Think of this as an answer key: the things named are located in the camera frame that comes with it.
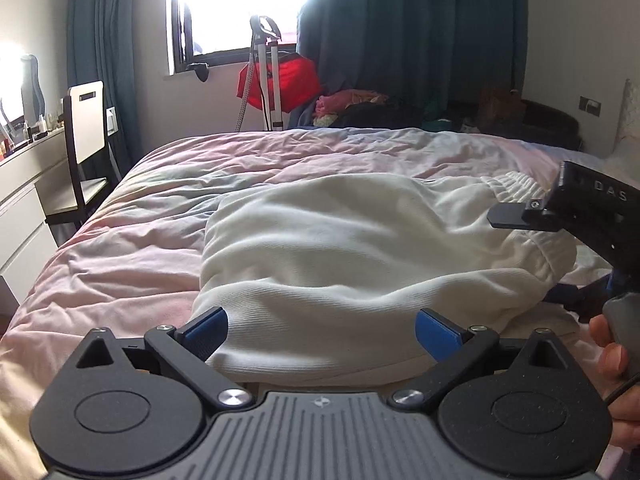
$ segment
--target blanket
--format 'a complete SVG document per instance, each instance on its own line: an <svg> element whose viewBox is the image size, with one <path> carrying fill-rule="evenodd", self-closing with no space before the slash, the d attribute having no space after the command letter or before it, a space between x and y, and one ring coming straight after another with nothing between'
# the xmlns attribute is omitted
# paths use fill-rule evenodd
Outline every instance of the blanket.
<svg viewBox="0 0 640 480"><path fill-rule="evenodd" d="M424 179L517 171L548 188L566 158L600 168L596 158L567 150L414 129L216 134L155 150L59 248L0 341L0 479L44 475L29 416L88 330L108 326L117 337L138 337L189 319L205 225L221 195L380 172ZM593 276L601 263L576 271Z"/></svg>

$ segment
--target pink clothes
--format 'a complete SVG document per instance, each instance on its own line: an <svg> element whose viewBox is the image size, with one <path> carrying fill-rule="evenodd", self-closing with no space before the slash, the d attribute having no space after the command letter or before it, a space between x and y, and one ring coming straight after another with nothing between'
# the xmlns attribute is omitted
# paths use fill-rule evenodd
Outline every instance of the pink clothes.
<svg viewBox="0 0 640 480"><path fill-rule="evenodd" d="M351 105L366 101L383 103L386 99L385 95L370 90L340 90L333 95L321 95L318 98L314 117L319 118L328 114L338 114Z"/></svg>

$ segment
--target white chair back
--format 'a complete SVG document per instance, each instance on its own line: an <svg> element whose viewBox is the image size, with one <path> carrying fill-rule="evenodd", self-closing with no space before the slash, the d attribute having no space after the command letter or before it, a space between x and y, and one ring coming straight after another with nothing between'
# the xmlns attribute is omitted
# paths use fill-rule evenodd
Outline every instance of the white chair back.
<svg viewBox="0 0 640 480"><path fill-rule="evenodd" d="M96 81L73 86L66 94L70 101L72 131L78 164L104 148L105 115L102 90L102 81Z"/></svg>

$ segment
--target desk drawer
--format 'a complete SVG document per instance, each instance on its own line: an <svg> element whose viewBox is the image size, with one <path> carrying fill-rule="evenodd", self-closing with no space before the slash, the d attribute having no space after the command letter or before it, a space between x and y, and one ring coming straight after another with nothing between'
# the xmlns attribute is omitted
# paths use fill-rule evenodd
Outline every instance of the desk drawer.
<svg viewBox="0 0 640 480"><path fill-rule="evenodd" d="M64 128L0 161L0 202L66 159Z"/></svg>
<svg viewBox="0 0 640 480"><path fill-rule="evenodd" d="M57 248L49 226L41 224L11 261L0 269L0 313L10 316L15 312Z"/></svg>
<svg viewBox="0 0 640 480"><path fill-rule="evenodd" d="M31 186L0 207L0 268L44 222L38 193Z"/></svg>

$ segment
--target white wall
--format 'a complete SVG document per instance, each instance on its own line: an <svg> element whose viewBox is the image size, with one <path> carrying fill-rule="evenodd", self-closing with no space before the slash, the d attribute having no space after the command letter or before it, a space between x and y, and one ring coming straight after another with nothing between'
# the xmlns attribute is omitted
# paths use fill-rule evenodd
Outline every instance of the white wall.
<svg viewBox="0 0 640 480"><path fill-rule="evenodd" d="M0 0L0 41L18 44L38 58L47 113L58 111L66 92L67 0Z"/></svg>
<svg viewBox="0 0 640 480"><path fill-rule="evenodd" d="M169 75L166 0L134 0L133 5L136 100L145 152L176 139L233 131L243 65L213 67L206 83L192 72ZM248 106L242 129L261 130L262 112Z"/></svg>
<svg viewBox="0 0 640 480"><path fill-rule="evenodd" d="M628 78L640 82L640 0L529 0L523 97L578 119L587 152L611 152ZM580 96L602 102L599 118Z"/></svg>

